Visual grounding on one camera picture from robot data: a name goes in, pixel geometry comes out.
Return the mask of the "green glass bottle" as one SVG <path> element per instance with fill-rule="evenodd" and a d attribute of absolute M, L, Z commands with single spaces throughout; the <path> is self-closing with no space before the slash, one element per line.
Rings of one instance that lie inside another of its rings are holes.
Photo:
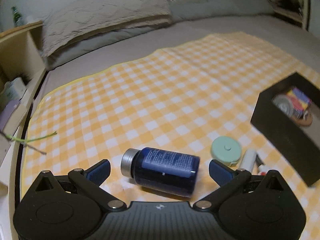
<path fill-rule="evenodd" d="M 19 13 L 17 8 L 15 6 L 13 6 L 13 7 L 11 7 L 11 9 L 12 9 L 12 14 L 13 14 L 13 19 L 14 19 L 14 26 L 20 27 L 20 26 L 24 25 L 22 15 Z"/>

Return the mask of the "grey duvet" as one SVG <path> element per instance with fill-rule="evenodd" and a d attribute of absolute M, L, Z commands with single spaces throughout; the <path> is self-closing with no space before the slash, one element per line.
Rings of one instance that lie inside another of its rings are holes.
<path fill-rule="evenodd" d="M 170 11 L 172 22 L 175 24 L 209 17 L 270 15 L 273 13 L 273 8 L 268 0 L 208 0 L 204 3 L 180 4 L 174 2 L 170 5 Z M 93 50 L 166 26 L 167 24 L 158 24 L 120 28 L 92 36 L 85 35 L 83 38 L 77 37 L 75 41 L 56 50 L 46 58 L 47 68 L 52 70 Z"/>

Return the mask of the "mint green tape measure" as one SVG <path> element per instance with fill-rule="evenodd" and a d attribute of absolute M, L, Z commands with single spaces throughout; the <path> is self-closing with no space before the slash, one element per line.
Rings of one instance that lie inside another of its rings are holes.
<path fill-rule="evenodd" d="M 242 148 L 237 140 L 228 136 L 220 136 L 212 142 L 210 153 L 213 159 L 231 167 L 239 162 Z"/>

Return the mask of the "beige quilted pillow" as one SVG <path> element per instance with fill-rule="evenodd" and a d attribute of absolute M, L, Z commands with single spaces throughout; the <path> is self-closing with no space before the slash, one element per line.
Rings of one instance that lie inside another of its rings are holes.
<path fill-rule="evenodd" d="M 77 0 L 45 22 L 42 55 L 99 33 L 170 23 L 167 0 Z"/>

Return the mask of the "round cork coaster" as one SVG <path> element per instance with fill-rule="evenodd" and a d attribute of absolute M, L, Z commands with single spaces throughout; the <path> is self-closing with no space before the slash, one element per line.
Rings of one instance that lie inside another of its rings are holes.
<path fill-rule="evenodd" d="M 299 126 L 309 127 L 313 122 L 313 116 L 309 111 L 305 111 L 301 118 L 296 118 L 292 115 L 291 120 Z"/>

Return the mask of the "green plant stem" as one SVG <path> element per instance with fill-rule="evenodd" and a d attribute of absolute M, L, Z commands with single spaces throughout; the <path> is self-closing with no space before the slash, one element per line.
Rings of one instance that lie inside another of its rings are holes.
<path fill-rule="evenodd" d="M 42 136 L 42 137 L 36 137 L 36 138 L 33 138 L 33 139 L 22 139 L 22 138 L 17 138 L 17 137 L 14 137 L 12 135 L 6 135 L 7 138 L 11 141 L 16 141 L 16 142 L 33 142 L 33 141 L 38 141 L 38 140 L 43 140 L 43 139 L 47 139 L 49 137 L 53 137 L 57 135 L 57 131 L 51 133 L 51 134 L 48 134 L 48 135 L 45 135 L 45 136 Z"/>

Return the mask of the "wooden bedside shelf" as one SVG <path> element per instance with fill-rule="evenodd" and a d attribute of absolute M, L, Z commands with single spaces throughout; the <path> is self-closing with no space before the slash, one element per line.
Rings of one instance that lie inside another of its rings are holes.
<path fill-rule="evenodd" d="M 15 133 L 29 112 L 46 72 L 41 57 L 42 21 L 1 33 L 1 134 L 45 155 Z"/>

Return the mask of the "black cardboard box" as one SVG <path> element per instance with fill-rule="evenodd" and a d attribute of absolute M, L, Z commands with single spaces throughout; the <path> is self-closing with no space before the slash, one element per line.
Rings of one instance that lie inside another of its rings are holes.
<path fill-rule="evenodd" d="M 319 89 L 295 72 L 260 92 L 251 124 L 285 157 L 304 183 L 319 180 L 319 139 L 312 139 L 272 102 L 282 92 L 297 87 L 319 107 Z"/>

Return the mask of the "yellow white checkered cloth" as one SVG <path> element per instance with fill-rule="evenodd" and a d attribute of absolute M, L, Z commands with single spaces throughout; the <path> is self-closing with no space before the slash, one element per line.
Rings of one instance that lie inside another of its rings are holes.
<path fill-rule="evenodd" d="M 257 37 L 238 32 L 210 34 L 174 48 L 82 77 L 48 93 L 28 127 L 22 192 L 42 170 L 55 175 L 111 163 L 103 189 L 124 202 L 169 201 L 121 175 L 128 148 L 154 147 L 199 156 L 192 201 L 217 188 L 208 174 L 210 146 L 220 136 L 252 148 L 278 170 L 307 216 L 302 239 L 319 239 L 319 186 L 307 187 L 285 158 L 250 123 L 259 93 L 298 72 L 314 85 L 319 74 L 295 57 Z"/>

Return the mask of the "colourful card box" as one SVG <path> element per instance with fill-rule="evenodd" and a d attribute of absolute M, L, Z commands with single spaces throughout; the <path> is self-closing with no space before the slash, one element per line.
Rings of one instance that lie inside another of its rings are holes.
<path fill-rule="evenodd" d="M 294 109 L 305 111 L 311 105 L 311 99 L 297 87 L 291 87 L 286 96 L 292 101 Z"/>

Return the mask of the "clear suction cup white knob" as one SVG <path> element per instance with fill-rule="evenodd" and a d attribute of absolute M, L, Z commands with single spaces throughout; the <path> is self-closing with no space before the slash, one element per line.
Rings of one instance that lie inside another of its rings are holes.
<path fill-rule="evenodd" d="M 275 96 L 272 102 L 288 117 L 293 115 L 293 103 L 285 94 L 279 94 Z"/>

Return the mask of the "blue bottle silver cap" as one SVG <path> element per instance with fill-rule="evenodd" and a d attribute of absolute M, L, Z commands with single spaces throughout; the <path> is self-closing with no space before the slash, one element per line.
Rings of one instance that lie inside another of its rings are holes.
<path fill-rule="evenodd" d="M 200 157 L 146 147 L 129 148 L 121 159 L 123 176 L 156 191 L 189 198 L 197 180 Z"/>

